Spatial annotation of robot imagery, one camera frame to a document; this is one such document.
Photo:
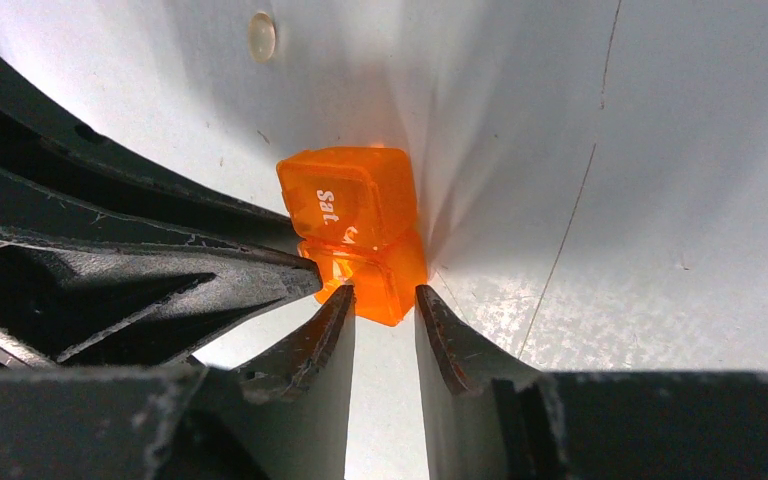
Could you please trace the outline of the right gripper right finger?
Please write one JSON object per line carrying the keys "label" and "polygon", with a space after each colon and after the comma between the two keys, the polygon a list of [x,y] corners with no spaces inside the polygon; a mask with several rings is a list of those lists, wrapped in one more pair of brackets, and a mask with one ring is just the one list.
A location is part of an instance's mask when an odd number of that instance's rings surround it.
{"label": "right gripper right finger", "polygon": [[540,371],[415,291],[434,479],[768,479],[768,372]]}

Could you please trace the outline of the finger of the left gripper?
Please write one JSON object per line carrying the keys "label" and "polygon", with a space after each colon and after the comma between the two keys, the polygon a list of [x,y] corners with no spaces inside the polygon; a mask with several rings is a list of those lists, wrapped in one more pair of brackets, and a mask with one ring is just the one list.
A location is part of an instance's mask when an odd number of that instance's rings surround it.
{"label": "finger of the left gripper", "polygon": [[0,57],[0,167],[117,214],[293,252],[287,216],[200,185],[97,133]]}
{"label": "finger of the left gripper", "polygon": [[0,350],[24,365],[176,362],[320,284],[299,257],[114,213],[0,168]]}

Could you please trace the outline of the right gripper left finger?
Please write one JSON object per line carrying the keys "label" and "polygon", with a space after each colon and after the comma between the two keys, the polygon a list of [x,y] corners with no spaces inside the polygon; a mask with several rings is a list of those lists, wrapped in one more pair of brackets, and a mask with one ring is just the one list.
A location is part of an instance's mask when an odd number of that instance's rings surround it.
{"label": "right gripper left finger", "polygon": [[0,479],[340,479],[355,296],[245,364],[0,369]]}

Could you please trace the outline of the orange pill organizer box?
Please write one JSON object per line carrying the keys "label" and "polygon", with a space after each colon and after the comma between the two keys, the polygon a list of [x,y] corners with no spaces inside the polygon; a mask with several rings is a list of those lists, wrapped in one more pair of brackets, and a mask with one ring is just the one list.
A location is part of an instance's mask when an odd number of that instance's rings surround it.
{"label": "orange pill organizer box", "polygon": [[398,325],[428,280],[409,156],[395,148],[306,150],[276,173],[298,252],[322,279],[315,299],[350,285],[358,316]]}

